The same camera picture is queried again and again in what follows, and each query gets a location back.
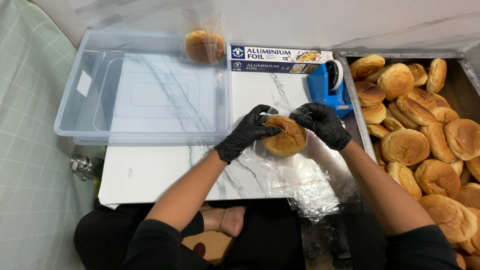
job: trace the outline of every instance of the plastic bag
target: plastic bag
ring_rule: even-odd
[[[180,32],[180,59],[214,65],[225,56],[225,42],[221,26],[221,13],[208,5],[192,6],[182,10]]]
[[[285,117],[292,112],[309,117],[283,103],[272,107]],[[315,224],[325,215],[338,212],[339,203],[356,198],[358,189],[354,181],[341,177],[349,171],[340,154],[329,149],[312,131],[306,130],[306,136],[305,148],[292,157],[272,154],[259,140],[239,160],[255,165],[255,174],[262,179],[267,197],[288,197],[292,209]]]

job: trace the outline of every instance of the black nitrile glove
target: black nitrile glove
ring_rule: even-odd
[[[260,115],[261,112],[277,114],[278,111],[267,105],[257,105],[240,121],[228,137],[215,146],[218,156],[221,160],[230,164],[232,160],[238,158],[243,150],[252,145],[256,140],[262,137],[274,136],[282,132],[278,127],[263,126],[267,120],[267,115]]]
[[[310,115],[290,114],[290,118],[304,128],[308,128],[317,135],[330,149],[342,150],[352,139],[352,136],[342,126],[342,122],[328,106],[320,103],[306,103],[297,110]]]

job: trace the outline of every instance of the person's right hand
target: person's right hand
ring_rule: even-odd
[[[290,119],[315,133],[330,149],[340,151],[352,139],[352,136],[342,126],[342,122],[328,106],[320,103],[306,103],[298,108],[312,118],[304,115],[290,114]]]

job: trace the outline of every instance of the black pants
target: black pants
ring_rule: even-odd
[[[286,199],[230,200],[208,202],[214,208],[246,205],[243,229],[235,239],[220,269],[252,265],[257,269],[305,269],[300,224]],[[125,204],[116,210],[98,206],[77,225],[74,244],[87,270],[116,270],[125,260],[129,241],[153,204]],[[200,212],[181,231],[186,237],[202,233]],[[182,245],[185,269],[211,269],[213,265]]]

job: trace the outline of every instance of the plastic container lid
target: plastic container lid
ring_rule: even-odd
[[[180,41],[164,33],[88,30],[55,132],[95,145],[221,141],[232,130],[228,54],[218,65],[181,61]]]

